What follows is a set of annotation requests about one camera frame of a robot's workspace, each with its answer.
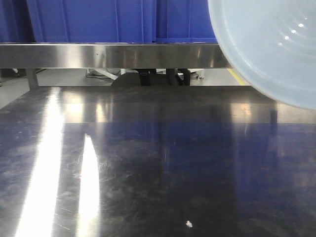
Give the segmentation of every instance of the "reflective metal surface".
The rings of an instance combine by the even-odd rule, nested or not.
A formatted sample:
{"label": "reflective metal surface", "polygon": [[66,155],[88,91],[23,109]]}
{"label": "reflective metal surface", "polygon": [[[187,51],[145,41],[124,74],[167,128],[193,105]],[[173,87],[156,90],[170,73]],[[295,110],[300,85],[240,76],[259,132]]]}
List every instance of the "reflective metal surface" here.
{"label": "reflective metal surface", "polygon": [[0,236],[313,237],[315,145],[251,87],[40,87],[0,110]]}
{"label": "reflective metal surface", "polygon": [[0,44],[0,68],[227,68],[217,44]]}

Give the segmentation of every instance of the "blue storage bin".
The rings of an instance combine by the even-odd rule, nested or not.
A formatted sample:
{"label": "blue storage bin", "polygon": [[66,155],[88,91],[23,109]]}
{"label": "blue storage bin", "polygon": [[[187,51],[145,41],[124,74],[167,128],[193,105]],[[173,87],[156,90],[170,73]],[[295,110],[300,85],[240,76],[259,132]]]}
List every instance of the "blue storage bin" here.
{"label": "blue storage bin", "polygon": [[0,0],[0,42],[33,42],[25,0]]}
{"label": "blue storage bin", "polygon": [[157,42],[216,43],[207,0],[158,0]]}
{"label": "blue storage bin", "polygon": [[156,0],[27,0],[37,42],[155,40]]}

